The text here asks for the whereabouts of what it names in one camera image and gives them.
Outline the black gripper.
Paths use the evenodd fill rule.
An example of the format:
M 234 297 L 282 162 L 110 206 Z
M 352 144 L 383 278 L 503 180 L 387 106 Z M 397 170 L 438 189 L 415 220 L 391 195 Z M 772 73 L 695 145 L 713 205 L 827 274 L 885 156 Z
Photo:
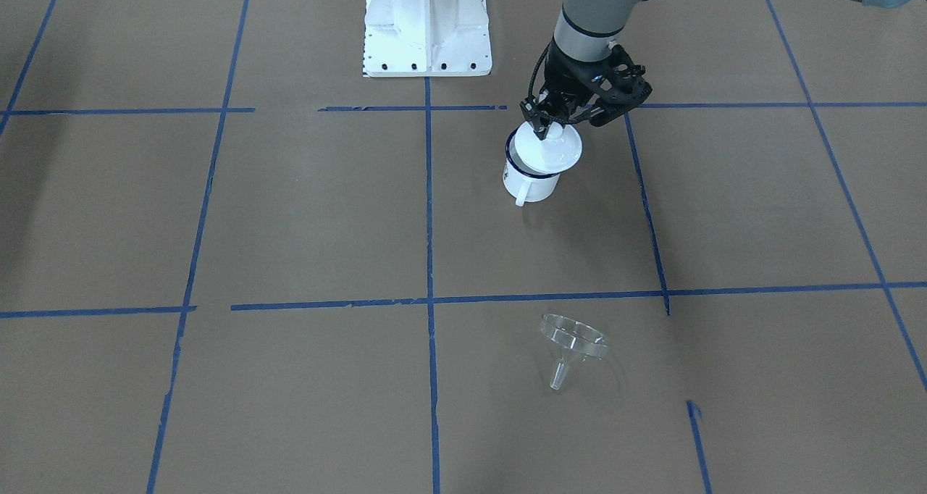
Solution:
M 550 41 L 544 64 L 543 108 L 535 97 L 526 97 L 519 107 L 524 121 L 537 140 L 546 140 L 553 120 L 561 125 L 575 125 L 574 118 L 592 118 L 587 107 L 594 95 L 592 79 L 598 75 L 597 62 L 575 59 Z

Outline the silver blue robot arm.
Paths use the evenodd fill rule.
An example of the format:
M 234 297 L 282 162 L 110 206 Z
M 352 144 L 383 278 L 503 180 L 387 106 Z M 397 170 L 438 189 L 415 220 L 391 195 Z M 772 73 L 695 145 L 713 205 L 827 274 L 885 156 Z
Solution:
M 539 140 L 554 124 L 589 122 L 602 127 L 638 108 L 652 94 L 645 66 L 635 64 L 620 44 L 632 10 L 645 0 L 563 0 L 553 37 L 532 71 L 529 93 L 520 103 L 524 121 Z M 897 8 L 910 0 L 852 0 Z M 540 92 L 537 72 L 544 66 Z

